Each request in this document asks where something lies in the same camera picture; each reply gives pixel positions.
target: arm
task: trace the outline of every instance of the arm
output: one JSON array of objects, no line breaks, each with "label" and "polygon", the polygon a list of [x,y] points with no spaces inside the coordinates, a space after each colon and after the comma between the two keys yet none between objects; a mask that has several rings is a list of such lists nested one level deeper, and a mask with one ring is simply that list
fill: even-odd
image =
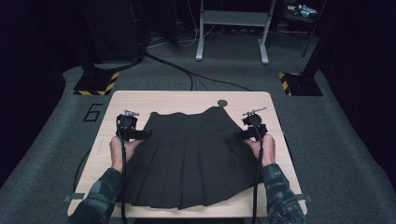
[{"label": "arm", "polygon": [[[141,142],[125,142],[127,161]],[[92,185],[87,198],[78,205],[67,223],[108,223],[110,220],[122,183],[122,150],[118,137],[111,139],[110,150],[111,168]]]},{"label": "arm", "polygon": [[[260,142],[245,140],[256,158],[259,158]],[[267,214],[270,223],[305,223],[305,216],[297,198],[291,191],[289,180],[276,164],[275,140],[266,134],[262,142],[262,177],[267,195]]]}]

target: forearm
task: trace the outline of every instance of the forearm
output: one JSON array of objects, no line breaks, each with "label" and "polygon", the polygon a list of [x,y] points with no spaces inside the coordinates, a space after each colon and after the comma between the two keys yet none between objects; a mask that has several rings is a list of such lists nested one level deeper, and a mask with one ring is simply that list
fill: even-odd
[{"label": "forearm", "polygon": [[108,223],[121,187],[121,173],[109,168],[92,185],[90,193],[67,223]]},{"label": "forearm", "polygon": [[289,180],[277,164],[262,168],[267,195],[267,214],[270,223],[305,223],[305,216]]}]

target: person's left hand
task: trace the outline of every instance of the person's left hand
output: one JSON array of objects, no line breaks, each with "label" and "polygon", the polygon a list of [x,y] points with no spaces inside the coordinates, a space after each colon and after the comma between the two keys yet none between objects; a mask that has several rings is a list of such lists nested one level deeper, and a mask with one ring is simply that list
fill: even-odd
[{"label": "person's left hand", "polygon": [[[124,142],[125,151],[126,151],[126,162],[128,162],[132,158],[132,156],[134,155],[134,149],[142,142],[143,140]],[[121,141],[117,136],[111,138],[110,150],[111,150],[111,168],[114,168],[120,173],[122,173]]]}]

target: hand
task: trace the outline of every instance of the hand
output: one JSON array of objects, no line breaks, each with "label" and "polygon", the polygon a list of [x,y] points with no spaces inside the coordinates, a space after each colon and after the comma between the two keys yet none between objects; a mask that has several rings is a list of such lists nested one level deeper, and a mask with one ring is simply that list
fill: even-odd
[{"label": "hand", "polygon": [[[134,140],[132,142],[124,142],[126,151],[126,162],[128,162],[134,155],[134,149],[142,143],[143,140]],[[117,136],[111,138],[111,168],[118,170],[122,173],[122,149],[121,141]]]},{"label": "hand", "polygon": [[[251,150],[253,151],[254,156],[258,159],[259,158],[259,152],[260,152],[260,141],[253,141],[251,139],[244,140],[246,144],[248,144],[251,147]],[[263,138],[262,141],[262,148],[263,148],[263,153],[262,153],[262,167],[268,165],[268,164],[273,164],[275,162],[275,139],[271,134],[266,134]]]}]

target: white desk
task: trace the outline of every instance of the white desk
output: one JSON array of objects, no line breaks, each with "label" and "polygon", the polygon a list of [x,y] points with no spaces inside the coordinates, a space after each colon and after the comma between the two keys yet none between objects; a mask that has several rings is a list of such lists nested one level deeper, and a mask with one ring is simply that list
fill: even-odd
[{"label": "white desk", "polygon": [[[116,133],[116,117],[123,114],[124,109],[140,113],[137,116],[137,130],[142,130],[149,120],[149,114],[156,111],[160,114],[183,112],[196,114],[204,112],[210,106],[218,105],[218,100],[226,100],[225,110],[243,130],[243,113],[253,109],[268,107],[257,114],[262,117],[268,133],[276,140],[276,162],[290,182],[290,188],[301,194],[300,186],[291,164],[290,154],[280,129],[271,96],[267,92],[252,91],[116,91],[114,92],[102,125],[96,136],[90,157],[87,160],[76,193],[90,191],[93,183],[110,167],[109,142]],[[263,184],[258,190],[258,217],[266,217],[266,196]],[[68,215],[73,214],[81,200],[73,200]],[[253,205],[253,188],[246,189],[227,201],[210,206],[194,206],[187,209],[156,209],[150,207],[131,206],[126,204],[127,217],[251,217]],[[304,213],[306,206],[300,202]],[[113,217],[120,217],[120,203],[116,204]]]},{"label": "white desk", "polygon": [[271,0],[267,13],[264,12],[239,12],[239,11],[214,11],[204,9],[204,0],[201,0],[200,27],[198,50],[195,59],[201,61],[204,55],[204,24],[246,25],[264,27],[262,39],[259,39],[262,63],[268,64],[268,55],[265,48],[265,39],[268,35],[276,0]]}]

